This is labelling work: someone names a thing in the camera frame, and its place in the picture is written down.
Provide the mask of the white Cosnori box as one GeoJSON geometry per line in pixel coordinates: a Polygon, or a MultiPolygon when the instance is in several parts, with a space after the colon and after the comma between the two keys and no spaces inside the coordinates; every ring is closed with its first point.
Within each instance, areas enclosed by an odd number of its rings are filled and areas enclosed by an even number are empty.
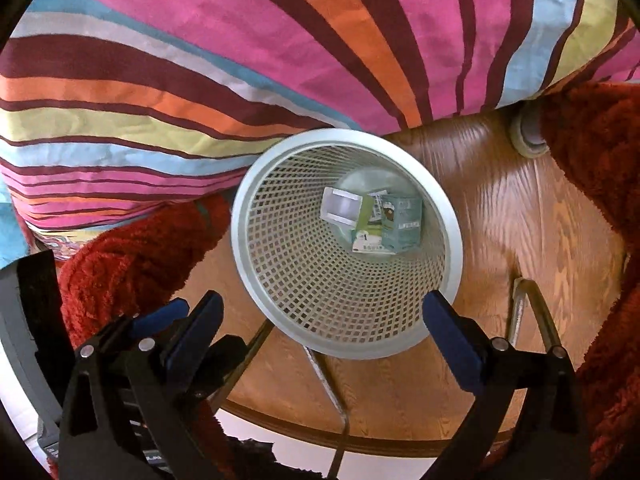
{"type": "Polygon", "coordinates": [[[361,206],[361,195],[339,188],[325,188],[322,194],[320,218],[336,226],[355,229],[361,206]]]}

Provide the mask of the striped colourful bed cover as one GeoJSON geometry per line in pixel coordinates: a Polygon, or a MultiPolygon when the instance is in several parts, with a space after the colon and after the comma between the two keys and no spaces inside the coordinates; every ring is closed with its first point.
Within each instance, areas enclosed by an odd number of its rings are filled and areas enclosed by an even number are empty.
{"type": "Polygon", "coordinates": [[[1,181],[63,260],[291,134],[638,78],[620,0],[32,0],[1,52],[1,181]]]}

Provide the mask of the green white medicine box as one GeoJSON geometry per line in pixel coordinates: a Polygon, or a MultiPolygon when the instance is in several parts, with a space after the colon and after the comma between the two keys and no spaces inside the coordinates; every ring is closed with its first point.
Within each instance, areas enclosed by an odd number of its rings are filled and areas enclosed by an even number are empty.
{"type": "Polygon", "coordinates": [[[394,254],[382,243],[382,197],[387,194],[385,188],[369,194],[373,200],[369,220],[356,231],[352,231],[352,252],[355,254],[374,256],[394,254]]]}

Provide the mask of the white mesh waste basket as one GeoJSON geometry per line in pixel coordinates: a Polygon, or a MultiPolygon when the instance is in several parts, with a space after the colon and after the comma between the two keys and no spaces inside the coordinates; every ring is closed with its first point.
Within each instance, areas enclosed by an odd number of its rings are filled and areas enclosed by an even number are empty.
{"type": "Polygon", "coordinates": [[[245,289],[279,330],[326,356],[374,360],[428,335],[422,302],[454,300],[463,244],[457,215],[432,174],[399,146],[348,129],[291,136],[255,160],[232,208],[231,246],[245,289]],[[418,247],[357,254],[352,234],[320,216],[326,188],[414,194],[418,247]]]}

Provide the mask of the blue patterned blanket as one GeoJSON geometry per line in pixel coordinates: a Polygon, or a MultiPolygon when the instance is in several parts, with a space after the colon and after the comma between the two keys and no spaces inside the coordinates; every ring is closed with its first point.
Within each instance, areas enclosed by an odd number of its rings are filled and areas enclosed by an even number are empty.
{"type": "Polygon", "coordinates": [[[3,269],[27,256],[30,246],[4,181],[1,181],[0,194],[0,268],[3,269]]]}

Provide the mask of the red fluffy rug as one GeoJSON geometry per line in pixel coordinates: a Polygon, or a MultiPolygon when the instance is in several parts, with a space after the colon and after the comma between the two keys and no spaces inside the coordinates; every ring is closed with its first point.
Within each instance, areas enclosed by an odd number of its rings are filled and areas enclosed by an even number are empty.
{"type": "MultiPolygon", "coordinates": [[[[580,361],[620,289],[622,239],[550,156],[528,160],[506,137],[510,108],[443,119],[390,140],[439,180],[456,211],[464,266],[456,306],[491,335],[506,326],[509,287],[535,280],[580,361]]],[[[450,438],[471,404],[434,344],[373,361],[328,359],[356,451],[407,454],[450,438]]],[[[230,424],[334,441],[340,416],[303,349],[273,332],[233,389],[230,424]]]]}

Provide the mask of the teal pink tissue box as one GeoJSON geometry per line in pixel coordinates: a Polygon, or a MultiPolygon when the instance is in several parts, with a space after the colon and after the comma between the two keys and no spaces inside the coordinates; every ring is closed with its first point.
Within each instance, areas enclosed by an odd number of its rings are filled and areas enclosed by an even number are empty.
{"type": "Polygon", "coordinates": [[[419,196],[387,194],[382,197],[382,245],[393,252],[408,252],[421,241],[423,203],[419,196]]]}

